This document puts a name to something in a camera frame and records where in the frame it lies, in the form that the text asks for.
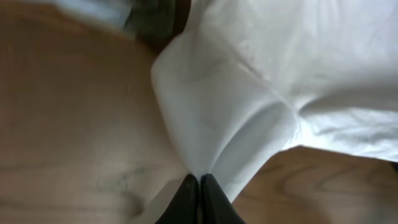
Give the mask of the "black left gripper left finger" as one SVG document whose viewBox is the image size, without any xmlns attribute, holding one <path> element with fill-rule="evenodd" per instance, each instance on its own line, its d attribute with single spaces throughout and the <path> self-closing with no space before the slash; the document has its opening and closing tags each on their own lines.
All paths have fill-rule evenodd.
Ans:
<svg viewBox="0 0 398 224">
<path fill-rule="evenodd" d="M 198 181 L 188 174 L 155 224 L 197 224 L 198 198 Z"/>
</svg>

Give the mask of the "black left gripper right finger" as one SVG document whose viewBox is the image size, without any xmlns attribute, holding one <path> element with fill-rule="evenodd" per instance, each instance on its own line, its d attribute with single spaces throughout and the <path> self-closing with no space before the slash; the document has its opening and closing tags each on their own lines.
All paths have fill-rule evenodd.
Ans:
<svg viewBox="0 0 398 224">
<path fill-rule="evenodd" d="M 212 174 L 201 177 L 201 208 L 204 224 L 245 224 Z"/>
</svg>

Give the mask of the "white t-shirt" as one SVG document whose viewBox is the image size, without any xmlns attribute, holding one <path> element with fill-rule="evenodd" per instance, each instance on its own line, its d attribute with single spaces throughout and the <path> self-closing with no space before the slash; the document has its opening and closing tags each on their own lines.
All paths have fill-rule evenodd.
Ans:
<svg viewBox="0 0 398 224">
<path fill-rule="evenodd" d="M 152 81 L 185 165 L 230 200 L 297 146 L 396 161 L 397 1 L 194 1 Z"/>
</svg>

